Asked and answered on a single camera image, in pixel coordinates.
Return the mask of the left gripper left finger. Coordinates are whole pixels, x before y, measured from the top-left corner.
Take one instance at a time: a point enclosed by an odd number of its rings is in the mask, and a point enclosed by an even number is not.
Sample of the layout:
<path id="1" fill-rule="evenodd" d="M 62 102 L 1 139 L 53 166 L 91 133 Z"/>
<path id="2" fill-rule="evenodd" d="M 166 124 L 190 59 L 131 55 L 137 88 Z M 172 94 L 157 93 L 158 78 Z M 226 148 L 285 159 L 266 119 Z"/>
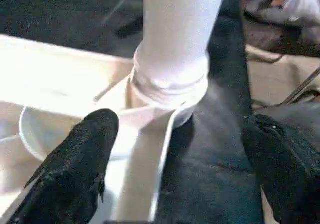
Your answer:
<path id="1" fill-rule="evenodd" d="M 105 192 L 119 131 L 111 109 L 93 111 L 70 131 L 7 210 L 8 223 L 89 223 Z"/>

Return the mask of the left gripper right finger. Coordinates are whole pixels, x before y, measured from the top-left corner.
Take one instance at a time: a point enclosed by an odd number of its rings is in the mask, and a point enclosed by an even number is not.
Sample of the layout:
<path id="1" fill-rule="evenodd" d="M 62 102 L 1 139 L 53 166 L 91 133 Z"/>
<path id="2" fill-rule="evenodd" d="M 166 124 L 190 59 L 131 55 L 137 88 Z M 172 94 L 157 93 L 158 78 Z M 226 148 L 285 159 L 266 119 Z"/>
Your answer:
<path id="1" fill-rule="evenodd" d="M 319 223 L 320 153 L 295 127 L 266 115 L 246 118 L 243 144 L 279 223 Z"/>

